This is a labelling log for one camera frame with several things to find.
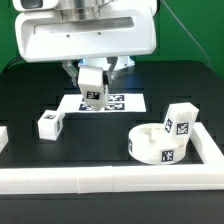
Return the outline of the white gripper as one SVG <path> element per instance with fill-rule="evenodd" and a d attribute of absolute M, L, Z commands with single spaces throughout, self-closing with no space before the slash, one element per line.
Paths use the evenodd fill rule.
<path fill-rule="evenodd" d="M 110 84 L 118 56 L 155 50 L 156 12 L 157 0 L 59 0 L 54 9 L 19 12 L 19 52 L 28 62 L 63 61 L 74 86 L 78 70 L 71 60 L 107 57 L 103 81 Z"/>

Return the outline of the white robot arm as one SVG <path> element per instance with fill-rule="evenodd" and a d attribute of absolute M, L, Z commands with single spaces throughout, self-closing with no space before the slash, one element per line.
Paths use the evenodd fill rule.
<path fill-rule="evenodd" d="M 28 62 L 73 62 L 119 70 L 156 49 L 157 0 L 12 0 L 15 31 Z"/>

